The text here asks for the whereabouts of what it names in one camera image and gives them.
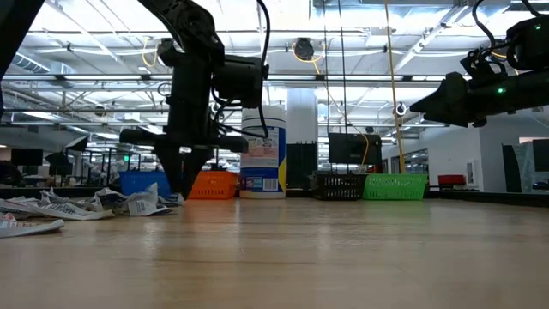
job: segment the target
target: yellow cable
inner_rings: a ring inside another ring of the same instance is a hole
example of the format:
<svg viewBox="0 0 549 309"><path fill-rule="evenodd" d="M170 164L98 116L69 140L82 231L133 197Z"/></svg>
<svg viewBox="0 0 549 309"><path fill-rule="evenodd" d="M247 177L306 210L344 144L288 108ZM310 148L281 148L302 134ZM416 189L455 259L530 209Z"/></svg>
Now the yellow cable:
<svg viewBox="0 0 549 309"><path fill-rule="evenodd" d="M502 54L498 54L498 53L496 53L496 52L494 52L494 51L492 51L492 55L494 55L494 56L496 56L496 57L503 58L503 59L507 59L507 56L502 55Z"/></svg>
<svg viewBox="0 0 549 309"><path fill-rule="evenodd" d="M145 43L143 44L143 52L141 54L141 57L143 59L143 63L145 65L147 65L149 68L152 68L154 67L154 65L156 64L156 58L158 58L158 51L156 50L156 48L154 48L154 61L152 64L150 64L147 59L145 58L145 50L147 49L147 43L148 43L148 38L144 38L145 39Z"/></svg>
<svg viewBox="0 0 549 309"><path fill-rule="evenodd" d="M323 54L324 54L325 51L326 51L326 45L323 44L323 53L320 54L320 56L318 56L318 58L316 58L314 60L302 60L302 59L299 59L298 55L295 54L295 43L292 44L292 52L293 52L294 57L296 59L298 59L300 62L304 62L304 63L315 63L316 61L320 60L323 57Z"/></svg>
<svg viewBox="0 0 549 309"><path fill-rule="evenodd" d="M335 103L335 100L332 97L332 94L330 94L328 88L326 88L326 91L328 91L328 95L329 95L330 99L332 99L332 101L334 102L335 108L337 108L337 110L340 112L341 116L343 116L344 113L341 111L340 107L337 106L337 103ZM364 135L357 127L354 126L354 124L351 123L351 121L348 120L347 122L351 127L353 127L353 129L355 129L366 140L366 151L364 152L364 156L362 157L362 164L360 164L360 171L362 171L364 169L364 163L366 162L366 156L368 155L368 149L370 148L370 141L368 140L368 137L366 135Z"/></svg>
<svg viewBox="0 0 549 309"><path fill-rule="evenodd" d="M324 52L326 51L326 46L323 45L323 54ZM320 70L318 69L318 66L317 66L317 61L320 60L320 58L323 56L321 55L319 58L315 59L315 60L309 60L309 61L305 61L305 60L301 60L298 58L298 56L295 54L295 50L293 52L293 55L294 57L296 57L299 61L301 62L312 62L314 65L315 65L315 69L317 70L317 74L320 74ZM332 97L332 94L329 92L329 89L328 87L326 87L326 91L328 92L328 95L329 95L329 98L334 102L334 105L335 107L337 108L337 110L340 112L341 116L344 115L344 113L341 111L340 107L337 106L337 103L335 103L335 100L334 98ZM350 121L348 121L349 125L351 125L351 127L353 127L365 140L366 140L366 151L364 152L364 156L362 157L362 164L360 164L360 171L362 172L362 170L364 169L364 163L366 162L366 156L368 155L368 149L370 148L370 141L368 140L368 137L366 137L357 127L355 127Z"/></svg>
<svg viewBox="0 0 549 309"><path fill-rule="evenodd" d="M404 151L402 150L401 128L398 125L396 116L396 88L395 88L395 69L393 68L393 46L391 44L391 28L389 25L389 0L385 0L385 18L387 19L387 41L389 43L389 66L391 71L391 85L393 88L393 117L395 117L396 141L398 142L398 151L400 154L401 173L406 172L404 165Z"/></svg>

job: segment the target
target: blue basket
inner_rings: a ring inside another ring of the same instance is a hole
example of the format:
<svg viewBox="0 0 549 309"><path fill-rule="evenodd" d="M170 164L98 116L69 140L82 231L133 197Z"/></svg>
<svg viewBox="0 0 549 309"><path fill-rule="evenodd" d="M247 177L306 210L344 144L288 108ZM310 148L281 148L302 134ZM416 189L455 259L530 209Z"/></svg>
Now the blue basket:
<svg viewBox="0 0 549 309"><path fill-rule="evenodd" d="M172 194L166 173L164 172L120 172L120 188L124 195L144 192L147 187L157 183L158 195L169 197Z"/></svg>

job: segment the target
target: plastic basket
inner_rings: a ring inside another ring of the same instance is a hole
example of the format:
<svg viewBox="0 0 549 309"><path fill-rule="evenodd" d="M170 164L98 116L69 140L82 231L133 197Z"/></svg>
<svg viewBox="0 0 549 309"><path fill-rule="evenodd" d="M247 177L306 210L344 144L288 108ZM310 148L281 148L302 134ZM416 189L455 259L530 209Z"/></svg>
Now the plastic basket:
<svg viewBox="0 0 549 309"><path fill-rule="evenodd" d="M120 172L120 189L124 195L143 192L148 186L157 183L158 195L169 197L172 194L164 172Z"/></svg>
<svg viewBox="0 0 549 309"><path fill-rule="evenodd" d="M362 198L367 175L318 174L314 196L323 201L356 201Z"/></svg>
<svg viewBox="0 0 549 309"><path fill-rule="evenodd" d="M229 199L233 198L238 183L238 175L231 172L202 171L196 177L190 192L190 199Z"/></svg>
<svg viewBox="0 0 549 309"><path fill-rule="evenodd" d="M372 174L365 181L364 199L421 200L427 175Z"/></svg>

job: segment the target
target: white pillar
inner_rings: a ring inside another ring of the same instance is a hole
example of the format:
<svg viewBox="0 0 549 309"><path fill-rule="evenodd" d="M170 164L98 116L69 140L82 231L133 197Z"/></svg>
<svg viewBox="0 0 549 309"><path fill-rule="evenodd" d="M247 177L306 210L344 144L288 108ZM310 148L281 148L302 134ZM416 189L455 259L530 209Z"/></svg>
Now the white pillar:
<svg viewBox="0 0 549 309"><path fill-rule="evenodd" d="M318 105L315 88L289 88L286 100L287 143L318 140Z"/></svg>

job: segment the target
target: orange basket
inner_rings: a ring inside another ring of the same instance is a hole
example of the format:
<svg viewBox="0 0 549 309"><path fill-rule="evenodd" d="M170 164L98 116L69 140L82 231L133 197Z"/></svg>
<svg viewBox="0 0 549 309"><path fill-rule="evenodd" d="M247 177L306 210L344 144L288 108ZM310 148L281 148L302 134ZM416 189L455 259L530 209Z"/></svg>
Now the orange basket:
<svg viewBox="0 0 549 309"><path fill-rule="evenodd" d="M229 199L237 190L238 175L231 172L202 171L198 173L190 199Z"/></svg>

